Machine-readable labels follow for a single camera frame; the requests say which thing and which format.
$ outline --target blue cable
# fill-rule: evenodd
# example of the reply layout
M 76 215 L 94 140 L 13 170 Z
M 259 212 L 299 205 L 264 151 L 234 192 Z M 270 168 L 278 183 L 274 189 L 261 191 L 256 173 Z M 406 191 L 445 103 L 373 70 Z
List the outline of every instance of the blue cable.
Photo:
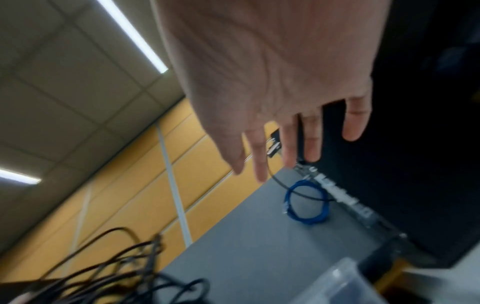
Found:
M 290 203 L 290 197 L 292 196 L 292 192 L 294 189 L 298 187 L 310 187 L 318 190 L 320 193 L 320 197 L 322 199 L 325 199 L 326 201 L 323 202 L 323 205 L 321 207 L 321 212 L 319 215 L 311 218 L 302 218 L 297 215 L 297 213 L 294 211 L 292 208 L 292 204 Z M 328 193 L 325 189 L 320 187 L 319 185 L 312 183 L 311 181 L 308 180 L 300 180 L 296 182 L 292 187 L 290 187 L 286 193 L 285 193 L 285 202 L 284 202 L 284 211 L 285 213 L 293 220 L 299 221 L 300 223 L 303 223 L 305 225 L 314 225 L 318 223 L 324 222 L 327 217 L 329 216 L 330 212 L 330 203 L 327 200 L 328 198 Z

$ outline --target ceiling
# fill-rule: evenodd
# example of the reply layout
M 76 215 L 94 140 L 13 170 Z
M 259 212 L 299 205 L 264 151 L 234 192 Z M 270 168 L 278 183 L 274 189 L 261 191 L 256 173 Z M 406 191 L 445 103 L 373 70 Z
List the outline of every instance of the ceiling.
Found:
M 116 5 L 170 68 L 149 0 Z M 94 0 L 3 0 L 0 167 L 39 177 L 0 180 L 0 251 L 183 96 Z

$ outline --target plastic container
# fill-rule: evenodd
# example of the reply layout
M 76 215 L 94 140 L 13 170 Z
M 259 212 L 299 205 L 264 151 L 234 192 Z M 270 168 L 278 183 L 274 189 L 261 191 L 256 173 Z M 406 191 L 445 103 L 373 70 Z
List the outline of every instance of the plastic container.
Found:
M 344 258 L 290 304 L 387 304 L 364 279 L 357 263 Z

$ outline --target gray tabletop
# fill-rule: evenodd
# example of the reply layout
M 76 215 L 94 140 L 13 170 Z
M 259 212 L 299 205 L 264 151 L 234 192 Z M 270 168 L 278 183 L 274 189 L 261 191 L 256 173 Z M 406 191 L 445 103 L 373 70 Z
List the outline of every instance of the gray tabletop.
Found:
M 301 178 L 288 169 L 276 176 L 287 185 Z M 182 281 L 207 278 L 208 299 L 213 303 L 282 304 L 343 257 L 361 260 L 379 247 L 336 203 L 331 203 L 325 223 L 305 226 L 293 221 L 283 214 L 285 192 L 269 180 L 168 265 L 165 273 Z M 301 197 L 292 197 L 292 204 L 300 216 L 320 210 L 318 202 Z

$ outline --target clear plastic lid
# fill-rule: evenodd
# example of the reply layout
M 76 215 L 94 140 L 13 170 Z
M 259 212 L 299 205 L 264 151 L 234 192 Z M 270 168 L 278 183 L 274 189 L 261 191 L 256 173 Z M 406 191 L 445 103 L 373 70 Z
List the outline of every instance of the clear plastic lid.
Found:
M 344 258 L 322 274 L 290 304 L 387 304 L 359 273 L 357 263 Z

